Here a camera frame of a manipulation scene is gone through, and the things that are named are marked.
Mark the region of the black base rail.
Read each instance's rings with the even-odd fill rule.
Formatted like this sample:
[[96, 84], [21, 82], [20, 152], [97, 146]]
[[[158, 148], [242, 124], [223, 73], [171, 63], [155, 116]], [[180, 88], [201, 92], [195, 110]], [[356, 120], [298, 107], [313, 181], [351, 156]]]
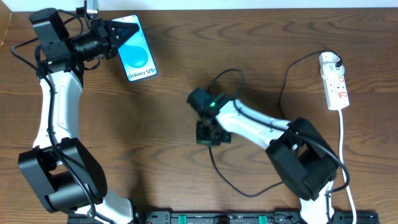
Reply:
[[[83, 218], [83, 215], [69, 215], [67, 223], [116, 223], [116, 221], [107, 222], [110, 218], [92, 220]], [[352, 223], [351, 212], [335, 211], [331, 223], [349, 224]], [[291, 224], [307, 223], [300, 216], [298, 211], [277, 211], [274, 213], [176, 213], [168, 211], [147, 212], [144, 218], [134, 219], [129, 223], [146, 224]], [[371, 212], [357, 213], [357, 222], [359, 224], [378, 224], [379, 215]]]

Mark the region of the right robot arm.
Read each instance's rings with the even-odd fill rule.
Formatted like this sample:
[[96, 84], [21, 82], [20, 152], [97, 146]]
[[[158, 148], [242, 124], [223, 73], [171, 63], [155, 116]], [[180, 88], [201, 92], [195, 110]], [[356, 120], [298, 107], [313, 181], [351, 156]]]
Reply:
[[300, 198], [300, 216], [306, 223], [332, 223], [331, 195], [347, 188], [346, 179], [334, 188], [337, 169], [348, 173], [342, 161], [322, 138], [313, 124], [266, 116], [241, 103], [235, 96], [211, 95], [193, 90], [187, 103], [198, 113], [197, 143], [212, 149], [230, 143], [240, 135], [263, 148], [281, 182]]

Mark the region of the white power strip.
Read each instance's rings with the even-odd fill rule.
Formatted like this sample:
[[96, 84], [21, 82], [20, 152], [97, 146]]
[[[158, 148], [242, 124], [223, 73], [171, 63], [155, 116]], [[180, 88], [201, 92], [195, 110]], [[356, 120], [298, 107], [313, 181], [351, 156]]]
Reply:
[[349, 98], [344, 77], [344, 66], [335, 67], [334, 64], [327, 63], [321, 67], [320, 74], [323, 79], [328, 109], [337, 111], [348, 107]]

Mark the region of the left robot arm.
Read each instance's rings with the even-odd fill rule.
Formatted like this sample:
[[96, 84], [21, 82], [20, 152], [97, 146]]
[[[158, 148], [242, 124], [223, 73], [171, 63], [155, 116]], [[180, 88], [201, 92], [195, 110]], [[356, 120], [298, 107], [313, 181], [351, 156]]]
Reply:
[[39, 41], [33, 68], [43, 100], [39, 132], [32, 149], [19, 155], [19, 169], [44, 209], [65, 213], [72, 223], [144, 223], [129, 199], [108, 189], [78, 124], [85, 63], [115, 57], [139, 26], [94, 18], [81, 7], [70, 16], [81, 26], [71, 36], [61, 13], [46, 8], [29, 18]]

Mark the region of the blue screen smartphone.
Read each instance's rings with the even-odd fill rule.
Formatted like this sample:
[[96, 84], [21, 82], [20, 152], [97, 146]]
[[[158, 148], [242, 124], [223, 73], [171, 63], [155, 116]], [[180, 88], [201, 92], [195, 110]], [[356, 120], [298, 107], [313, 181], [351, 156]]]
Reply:
[[119, 49], [124, 71], [129, 82], [157, 75], [157, 67], [137, 15], [114, 19], [116, 22], [137, 24], [139, 30]]

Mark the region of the white charger adapter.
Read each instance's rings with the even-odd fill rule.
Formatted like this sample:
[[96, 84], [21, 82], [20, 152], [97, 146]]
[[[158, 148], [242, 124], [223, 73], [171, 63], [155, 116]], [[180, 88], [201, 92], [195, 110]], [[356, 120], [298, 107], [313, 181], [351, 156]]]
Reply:
[[321, 75], [343, 74], [345, 68], [342, 58], [333, 52], [323, 52], [319, 56]]

